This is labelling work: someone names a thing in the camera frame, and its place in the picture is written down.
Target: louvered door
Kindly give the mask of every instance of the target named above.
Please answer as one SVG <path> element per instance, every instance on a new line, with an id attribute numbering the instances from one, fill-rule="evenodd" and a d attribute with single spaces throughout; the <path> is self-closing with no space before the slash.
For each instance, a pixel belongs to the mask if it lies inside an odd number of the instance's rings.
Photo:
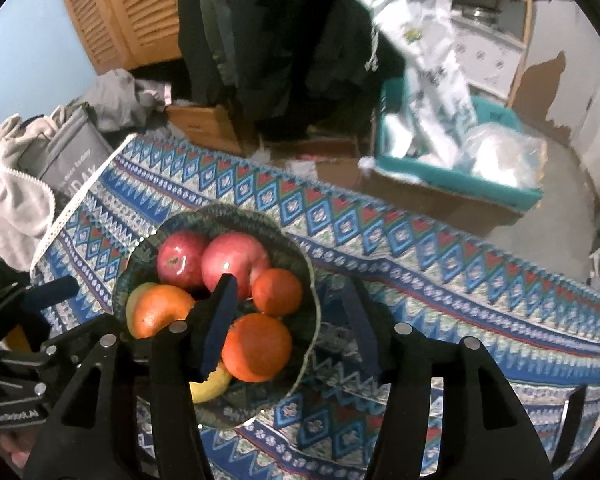
<path id="1" fill-rule="evenodd" d="M 177 0 L 64 0 L 98 73 L 181 57 Z"/>
<path id="2" fill-rule="evenodd" d="M 138 65 L 181 57 L 176 0 L 111 0 Z"/>

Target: lemon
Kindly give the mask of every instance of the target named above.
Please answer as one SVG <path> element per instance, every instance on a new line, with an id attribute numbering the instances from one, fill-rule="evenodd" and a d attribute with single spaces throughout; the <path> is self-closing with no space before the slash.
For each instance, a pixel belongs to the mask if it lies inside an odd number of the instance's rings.
<path id="1" fill-rule="evenodd" d="M 229 387 L 232 376 L 220 361 L 215 372 L 211 372 L 209 377 L 203 383 L 189 383 L 191 390 L 191 399 L 194 404 L 207 402 L 224 394 Z"/>
<path id="2" fill-rule="evenodd" d="M 132 331 L 131 327 L 133 326 L 134 310 L 136 309 L 136 304 L 138 304 L 138 300 L 146 291 L 148 291 L 150 288 L 152 288 L 156 285 L 157 285 L 157 283 L 152 283 L 152 282 L 146 282 L 146 283 L 143 283 L 142 285 L 138 285 L 131 292 L 128 300 L 126 300 L 126 325 L 129 328 L 129 330 L 132 332 L 131 335 L 133 335 L 133 331 Z"/>

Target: patterned tablecloth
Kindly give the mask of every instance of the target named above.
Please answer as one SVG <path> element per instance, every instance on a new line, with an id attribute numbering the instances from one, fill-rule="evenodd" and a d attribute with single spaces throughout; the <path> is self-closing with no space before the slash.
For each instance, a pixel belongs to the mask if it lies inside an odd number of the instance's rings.
<path id="1" fill-rule="evenodd" d="M 79 204 L 61 215 L 32 270 L 35 282 L 70 274 L 80 293 L 47 313 L 58 330 L 110 312 L 133 243 L 169 216 L 210 201 L 259 210 L 311 257 L 323 324 L 302 387 L 246 426 L 202 430 L 218 479 L 361 479 L 389 393 L 366 376 L 342 327 L 346 274 L 366 280 L 395 319 L 425 335 L 479 338 L 510 379 L 551 454 L 565 399 L 588 384 L 572 458 L 600 414 L 600 296 L 483 240 L 383 202 L 274 168 L 136 137 L 124 144 Z M 442 384 L 434 380 L 423 473 L 436 467 Z M 153 453 L 148 407 L 139 442 Z"/>

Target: teal plastic basket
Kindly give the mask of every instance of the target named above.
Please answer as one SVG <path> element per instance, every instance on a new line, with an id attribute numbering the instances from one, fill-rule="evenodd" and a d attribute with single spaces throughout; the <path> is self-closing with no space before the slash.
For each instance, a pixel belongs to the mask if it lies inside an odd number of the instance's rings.
<path id="1" fill-rule="evenodd" d="M 385 146 L 384 114 L 386 111 L 399 110 L 402 104 L 403 79 L 389 79 L 382 86 L 378 136 L 376 138 L 376 166 L 380 170 L 392 173 L 408 174 L 418 177 L 427 184 L 452 193 L 458 193 L 480 200 L 487 200 L 516 211 L 526 212 L 542 198 L 541 189 L 518 189 L 484 180 L 477 176 L 457 170 L 446 170 L 420 162 L 416 158 L 395 158 L 381 155 Z M 480 96 L 473 96 L 478 122 L 500 123 L 503 126 L 522 132 L 522 123 L 513 110 L 490 102 Z"/>

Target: blue wall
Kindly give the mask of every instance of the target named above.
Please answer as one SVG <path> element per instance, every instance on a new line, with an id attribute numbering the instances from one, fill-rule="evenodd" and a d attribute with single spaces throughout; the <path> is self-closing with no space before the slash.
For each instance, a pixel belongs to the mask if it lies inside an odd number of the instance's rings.
<path id="1" fill-rule="evenodd" d="M 7 0 L 0 8 L 0 123 L 49 114 L 95 77 L 63 0 Z"/>

